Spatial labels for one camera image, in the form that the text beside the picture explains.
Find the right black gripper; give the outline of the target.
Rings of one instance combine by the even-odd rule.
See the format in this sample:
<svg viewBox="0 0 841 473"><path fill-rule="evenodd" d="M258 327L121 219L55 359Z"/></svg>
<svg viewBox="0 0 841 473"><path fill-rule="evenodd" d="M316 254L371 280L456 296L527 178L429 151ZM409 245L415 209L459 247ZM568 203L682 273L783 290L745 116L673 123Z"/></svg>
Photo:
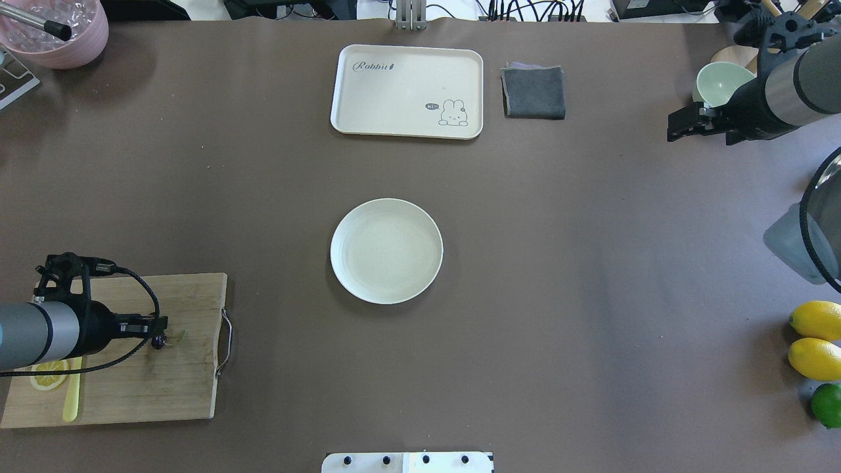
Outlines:
<svg viewBox="0 0 841 473"><path fill-rule="evenodd" d="M713 98L700 92L698 104L689 104L669 114L667 142L698 134L725 135L725 143L732 146L743 141L768 141L786 135L789 124L770 108L766 98L767 78L756 77L738 87L732 80L725 87L715 87Z"/></svg>

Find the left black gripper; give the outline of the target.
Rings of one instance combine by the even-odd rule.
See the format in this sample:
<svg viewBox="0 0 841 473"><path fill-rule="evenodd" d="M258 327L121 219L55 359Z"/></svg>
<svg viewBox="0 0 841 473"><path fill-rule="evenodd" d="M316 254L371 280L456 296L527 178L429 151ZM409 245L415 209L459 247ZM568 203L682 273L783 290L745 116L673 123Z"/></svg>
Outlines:
<svg viewBox="0 0 841 473"><path fill-rule="evenodd" d="M82 323L82 353L98 353L111 341L126 338L145 338L165 340L168 329L168 317L138 313L114 313L101 302L90 305L90 311Z"/></svg>

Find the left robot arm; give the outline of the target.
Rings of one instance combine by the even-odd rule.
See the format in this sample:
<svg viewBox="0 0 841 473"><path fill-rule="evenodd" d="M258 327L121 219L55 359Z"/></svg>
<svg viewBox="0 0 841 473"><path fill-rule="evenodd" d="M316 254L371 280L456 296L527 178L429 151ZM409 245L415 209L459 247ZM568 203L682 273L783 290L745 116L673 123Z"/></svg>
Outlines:
<svg viewBox="0 0 841 473"><path fill-rule="evenodd" d="M117 313L93 300L82 303L3 304L2 372L101 352L114 340L164 336L165 315Z"/></svg>

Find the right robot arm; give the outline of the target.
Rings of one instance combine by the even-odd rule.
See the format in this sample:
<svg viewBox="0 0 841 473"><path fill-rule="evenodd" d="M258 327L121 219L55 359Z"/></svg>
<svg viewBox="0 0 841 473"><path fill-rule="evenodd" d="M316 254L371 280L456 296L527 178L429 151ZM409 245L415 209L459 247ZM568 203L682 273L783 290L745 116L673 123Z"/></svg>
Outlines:
<svg viewBox="0 0 841 473"><path fill-rule="evenodd" d="M670 114L666 138L725 137L728 146L806 136L808 126L839 123L839 36L772 58L721 104L700 100ZM765 230L776 258L811 284L839 290L839 150L811 174L796 203Z"/></svg>

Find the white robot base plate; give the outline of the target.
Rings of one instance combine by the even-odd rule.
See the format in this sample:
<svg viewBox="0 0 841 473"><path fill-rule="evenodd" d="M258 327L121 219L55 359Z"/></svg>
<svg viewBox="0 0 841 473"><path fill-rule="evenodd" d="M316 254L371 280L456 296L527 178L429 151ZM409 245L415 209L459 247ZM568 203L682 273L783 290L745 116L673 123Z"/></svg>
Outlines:
<svg viewBox="0 0 841 473"><path fill-rule="evenodd" d="M481 451L334 453L321 472L493 472L493 454Z"/></svg>

